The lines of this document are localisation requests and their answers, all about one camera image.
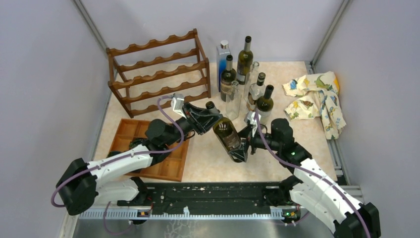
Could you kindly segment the green wine bottle dark label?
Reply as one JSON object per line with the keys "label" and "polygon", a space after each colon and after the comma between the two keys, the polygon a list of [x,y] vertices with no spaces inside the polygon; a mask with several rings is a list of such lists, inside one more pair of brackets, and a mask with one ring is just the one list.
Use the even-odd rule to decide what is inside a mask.
{"label": "green wine bottle dark label", "polygon": [[227,154],[229,150],[240,146],[241,138],[229,118],[223,116],[223,118],[219,120],[212,129]]}

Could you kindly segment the green wine bottle white label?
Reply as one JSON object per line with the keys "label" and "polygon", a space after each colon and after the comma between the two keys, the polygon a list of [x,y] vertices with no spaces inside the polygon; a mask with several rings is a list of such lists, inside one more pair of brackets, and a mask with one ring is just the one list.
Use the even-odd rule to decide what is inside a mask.
{"label": "green wine bottle white label", "polygon": [[260,115],[260,124],[266,124],[271,115],[274,106],[274,101],[272,99],[273,91],[274,86],[267,85],[264,94],[256,101],[256,109],[258,109]]}

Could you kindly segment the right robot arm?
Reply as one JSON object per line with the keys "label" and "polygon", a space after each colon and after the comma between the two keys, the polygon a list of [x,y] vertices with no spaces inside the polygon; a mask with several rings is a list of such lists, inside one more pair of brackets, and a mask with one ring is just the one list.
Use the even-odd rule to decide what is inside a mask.
{"label": "right robot arm", "polygon": [[256,122],[248,122],[238,132],[227,127],[228,153],[238,162],[245,161],[248,151],[267,150],[292,175],[280,183],[279,199],[284,204],[305,207],[323,222],[336,238],[379,238],[378,209],[362,203],[332,180],[311,154],[295,141],[286,119],[274,119],[271,131],[263,133]]}

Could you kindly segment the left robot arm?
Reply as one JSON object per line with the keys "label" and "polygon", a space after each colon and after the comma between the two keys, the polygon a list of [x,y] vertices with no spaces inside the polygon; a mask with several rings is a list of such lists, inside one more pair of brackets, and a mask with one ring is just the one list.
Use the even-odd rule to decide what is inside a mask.
{"label": "left robot arm", "polygon": [[140,178],[124,181],[116,178],[163,162],[174,150],[173,144],[180,147],[191,131],[199,135],[207,133],[223,117],[211,101],[205,108],[184,103],[181,111],[182,116],[171,123],[152,120],[146,138],[132,149],[89,163],[82,158],[74,160],[58,181],[53,195],[60,195],[63,207],[71,216],[109,202],[119,206],[148,205],[151,195]]}

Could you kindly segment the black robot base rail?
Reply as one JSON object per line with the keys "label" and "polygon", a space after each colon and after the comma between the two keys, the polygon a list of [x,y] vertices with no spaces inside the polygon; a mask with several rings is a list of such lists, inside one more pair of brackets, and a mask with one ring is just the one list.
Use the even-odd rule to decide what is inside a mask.
{"label": "black robot base rail", "polygon": [[118,206],[151,206],[153,215],[260,215],[271,207],[294,206],[281,182],[181,182],[146,184],[140,198]]}

